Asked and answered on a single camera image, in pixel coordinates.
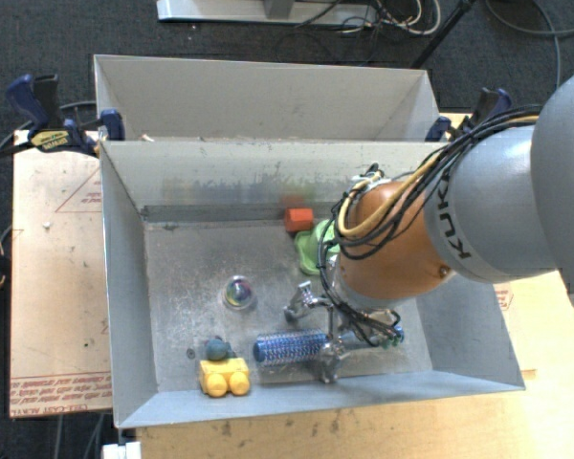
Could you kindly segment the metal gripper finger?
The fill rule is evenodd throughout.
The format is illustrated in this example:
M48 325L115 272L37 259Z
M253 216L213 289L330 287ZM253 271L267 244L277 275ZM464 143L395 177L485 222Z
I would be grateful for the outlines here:
M298 287L283 308L283 315L287 322L295 322L308 316L316 308L328 309L333 306L333 302L326 295L317 295L312 289L312 282L305 281L298 284Z
M334 383L338 379L342 361L348 355L349 352L340 342L327 341L323 343L314 360L317 378L322 383Z

